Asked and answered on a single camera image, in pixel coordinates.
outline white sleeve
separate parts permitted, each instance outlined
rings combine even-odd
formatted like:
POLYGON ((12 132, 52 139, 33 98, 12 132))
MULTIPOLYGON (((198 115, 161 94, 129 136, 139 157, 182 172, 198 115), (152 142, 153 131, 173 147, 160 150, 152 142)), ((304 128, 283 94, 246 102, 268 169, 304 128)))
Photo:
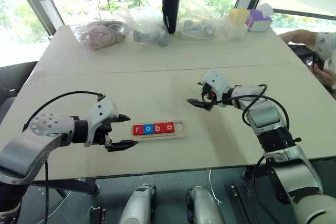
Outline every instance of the white sleeve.
POLYGON ((329 59, 336 50, 336 33, 319 33, 314 49, 323 60, 329 59))

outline purple box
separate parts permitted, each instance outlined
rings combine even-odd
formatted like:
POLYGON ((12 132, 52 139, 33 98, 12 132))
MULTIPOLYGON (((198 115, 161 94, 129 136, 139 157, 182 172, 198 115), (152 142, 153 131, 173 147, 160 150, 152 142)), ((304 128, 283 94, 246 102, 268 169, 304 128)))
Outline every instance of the purple box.
POLYGON ((259 10, 250 9, 249 11, 250 15, 246 20, 248 31, 267 31, 272 19, 270 17, 264 18, 259 10))

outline person's arm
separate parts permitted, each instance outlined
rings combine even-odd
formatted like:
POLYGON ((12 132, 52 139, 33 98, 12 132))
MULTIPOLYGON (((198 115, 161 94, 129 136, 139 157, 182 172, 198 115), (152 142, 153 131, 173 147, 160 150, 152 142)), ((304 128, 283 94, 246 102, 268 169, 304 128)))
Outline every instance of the person's arm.
POLYGON ((294 30, 280 34, 279 37, 287 44, 291 41, 296 44, 305 44, 313 48, 318 34, 319 33, 308 30, 294 30))

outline plastic bag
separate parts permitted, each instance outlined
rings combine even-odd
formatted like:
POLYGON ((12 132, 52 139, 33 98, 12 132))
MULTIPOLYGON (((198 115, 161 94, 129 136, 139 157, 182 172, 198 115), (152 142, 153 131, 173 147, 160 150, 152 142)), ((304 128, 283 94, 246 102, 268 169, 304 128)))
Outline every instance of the plastic bag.
POLYGON ((136 7, 129 10, 132 16, 133 39, 167 46, 170 42, 162 13, 155 7, 136 7))
POLYGON ((91 22, 73 28, 73 34, 86 48, 97 50, 121 42, 130 31, 130 15, 127 10, 117 10, 110 20, 91 22))
POLYGON ((200 0, 180 0, 177 33, 181 39, 213 39, 221 32, 220 17, 200 0))

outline table leg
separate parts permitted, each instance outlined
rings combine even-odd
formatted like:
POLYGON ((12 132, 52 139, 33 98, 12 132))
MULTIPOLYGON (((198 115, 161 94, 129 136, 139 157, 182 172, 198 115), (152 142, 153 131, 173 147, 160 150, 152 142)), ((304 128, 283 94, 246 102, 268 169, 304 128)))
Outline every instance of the table leg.
MULTIPOLYGON (((34 186, 45 186, 45 181, 34 181, 34 186)), ((96 180, 87 178, 85 182, 76 179, 55 179, 49 181, 49 187, 54 189, 77 191, 80 193, 97 194, 100 190, 96 180)))
POLYGON ((61 190, 61 189, 56 189, 56 192, 58 192, 58 194, 65 199, 67 197, 67 194, 65 191, 61 190))

